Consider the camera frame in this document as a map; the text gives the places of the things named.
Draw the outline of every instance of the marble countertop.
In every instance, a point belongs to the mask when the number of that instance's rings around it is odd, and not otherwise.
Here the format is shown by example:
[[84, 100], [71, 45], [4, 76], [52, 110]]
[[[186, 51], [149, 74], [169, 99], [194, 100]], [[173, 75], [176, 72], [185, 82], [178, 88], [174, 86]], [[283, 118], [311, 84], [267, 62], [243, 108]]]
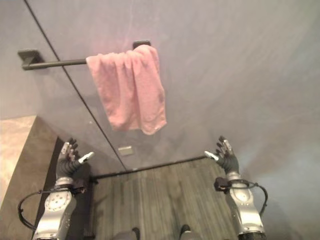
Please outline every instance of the marble countertop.
[[0, 121], [0, 208], [36, 116]]

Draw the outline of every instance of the gray wood floor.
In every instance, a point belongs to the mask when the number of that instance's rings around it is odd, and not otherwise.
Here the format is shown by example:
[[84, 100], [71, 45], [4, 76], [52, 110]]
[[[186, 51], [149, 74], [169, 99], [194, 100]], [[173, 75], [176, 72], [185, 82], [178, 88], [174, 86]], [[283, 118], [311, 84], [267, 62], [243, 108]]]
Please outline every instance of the gray wood floor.
[[207, 158], [108, 177], [94, 187], [97, 240], [139, 227], [141, 240], [177, 240], [189, 224], [203, 240], [235, 240], [230, 211], [213, 183], [224, 172]]

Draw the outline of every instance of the wall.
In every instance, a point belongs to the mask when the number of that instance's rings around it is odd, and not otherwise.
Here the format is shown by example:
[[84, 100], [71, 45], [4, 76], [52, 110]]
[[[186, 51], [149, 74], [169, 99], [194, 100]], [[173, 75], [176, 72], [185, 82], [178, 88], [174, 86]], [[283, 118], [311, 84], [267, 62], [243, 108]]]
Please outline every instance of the wall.
[[134, 147], [121, 157], [127, 169], [202, 155], [223, 134], [243, 175], [269, 191], [269, 238], [318, 239], [320, 2], [28, 3], [63, 60], [126, 51], [135, 40], [158, 49], [168, 124], [153, 136], [113, 132], [88, 68], [66, 68], [113, 147]]
[[0, 16], [1, 119], [38, 115], [64, 140], [76, 138], [81, 154], [95, 152], [93, 174], [124, 171], [60, 67], [22, 70], [21, 49], [37, 48], [44, 58], [56, 60], [25, 3], [0, 1]]

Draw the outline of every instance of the black trim strip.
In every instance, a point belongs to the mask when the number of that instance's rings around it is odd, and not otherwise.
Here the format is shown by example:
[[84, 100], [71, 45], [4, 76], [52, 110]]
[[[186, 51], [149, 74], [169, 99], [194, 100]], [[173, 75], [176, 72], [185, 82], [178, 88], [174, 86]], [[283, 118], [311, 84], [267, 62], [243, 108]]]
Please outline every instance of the black trim strip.
[[174, 164], [182, 164], [182, 163], [205, 159], [205, 158], [206, 158], [206, 156], [197, 156], [197, 157], [189, 158], [186, 160], [180, 160], [180, 161], [175, 161], [175, 162], [170, 162], [170, 163], [163, 163], [163, 164], [158, 164], [158, 165], [154, 165], [154, 166], [147, 166], [147, 167], [142, 167], [139, 169], [129, 169], [127, 171], [120, 171], [120, 172], [113, 172], [113, 173], [108, 173], [108, 174], [96, 175], [96, 176], [92, 176], [91, 180], [94, 181], [94, 180], [98, 180], [98, 179], [120, 176], [120, 175], [124, 175], [124, 174], [132, 174], [132, 173], [137, 173], [137, 172], [146, 171], [146, 170], [150, 170], [150, 169], [157, 169], [157, 168], [162, 168], [162, 167], [166, 167], [166, 166], [170, 166], [170, 165], [174, 165]]
[[[33, 10], [31, 9], [31, 6], [30, 6], [30, 5], [29, 5], [29, 3], [28, 3], [28, 1], [27, 1], [27, 0], [23, 0], [23, 1], [24, 1], [25, 5], [27, 6], [27, 8], [28, 8], [28, 10], [29, 10], [30, 14], [32, 15], [32, 17], [33, 17], [33, 19], [34, 19], [34, 21], [35, 21], [36, 25], [37, 25], [37, 26], [38, 26], [38, 28], [40, 29], [40, 31], [41, 31], [41, 33], [42, 33], [43, 37], [45, 38], [46, 42], [48, 43], [49, 47], [51, 48], [51, 50], [52, 50], [52, 52], [53, 52], [54, 56], [56, 57], [56, 59], [57, 59], [58, 61], [60, 61], [60, 58], [59, 58], [58, 54], [56, 53], [56, 51], [55, 51], [54, 47], [52, 46], [51, 42], [49, 41], [49, 38], [47, 37], [47, 35], [46, 35], [45, 31], [44, 31], [44, 30], [43, 30], [43, 28], [41, 27], [41, 25], [40, 25], [40, 23], [39, 23], [39, 21], [38, 21], [38, 19], [37, 19], [36, 15], [35, 15], [35, 13], [33, 12]], [[87, 105], [87, 103], [85, 102], [84, 98], [81, 96], [81, 94], [80, 94], [79, 90], [77, 89], [77, 87], [76, 87], [75, 83], [72, 81], [72, 79], [71, 79], [71, 77], [70, 77], [69, 73], [67, 72], [67, 70], [65, 69], [65, 67], [64, 67], [64, 66], [62, 66], [62, 69], [63, 69], [63, 71], [64, 71], [65, 75], [67, 76], [67, 78], [69, 79], [70, 83], [72, 84], [73, 88], [75, 89], [76, 93], [78, 94], [79, 98], [80, 98], [80, 99], [81, 99], [81, 101], [83, 102], [84, 106], [86, 107], [86, 109], [87, 109], [87, 110], [88, 110], [88, 112], [90, 113], [91, 117], [93, 118], [93, 120], [94, 120], [95, 124], [98, 126], [98, 128], [99, 128], [99, 129], [100, 129], [100, 131], [102, 132], [102, 134], [103, 134], [104, 138], [105, 138], [105, 139], [106, 139], [106, 141], [109, 143], [109, 145], [111, 146], [111, 148], [112, 148], [112, 150], [113, 150], [114, 154], [117, 156], [117, 158], [119, 159], [119, 161], [120, 161], [121, 165], [123, 166], [124, 170], [126, 171], [126, 170], [127, 170], [127, 168], [125, 167], [124, 163], [121, 161], [121, 158], [119, 157], [119, 155], [118, 155], [118, 153], [117, 153], [116, 149], [115, 149], [115, 148], [114, 148], [114, 146], [111, 144], [111, 142], [110, 142], [109, 138], [107, 137], [107, 135], [105, 134], [105, 132], [102, 130], [102, 128], [101, 128], [100, 124], [98, 123], [97, 119], [95, 118], [94, 114], [91, 112], [91, 110], [90, 110], [89, 106], [88, 106], [88, 105]]]

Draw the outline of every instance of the towel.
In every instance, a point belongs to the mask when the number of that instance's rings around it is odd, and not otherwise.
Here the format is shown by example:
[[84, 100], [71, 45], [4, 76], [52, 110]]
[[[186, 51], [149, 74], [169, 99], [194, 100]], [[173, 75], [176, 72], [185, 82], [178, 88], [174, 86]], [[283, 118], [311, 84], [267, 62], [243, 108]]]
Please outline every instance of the towel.
[[133, 51], [89, 56], [86, 62], [114, 130], [141, 129], [152, 135], [167, 123], [155, 48], [140, 45]]

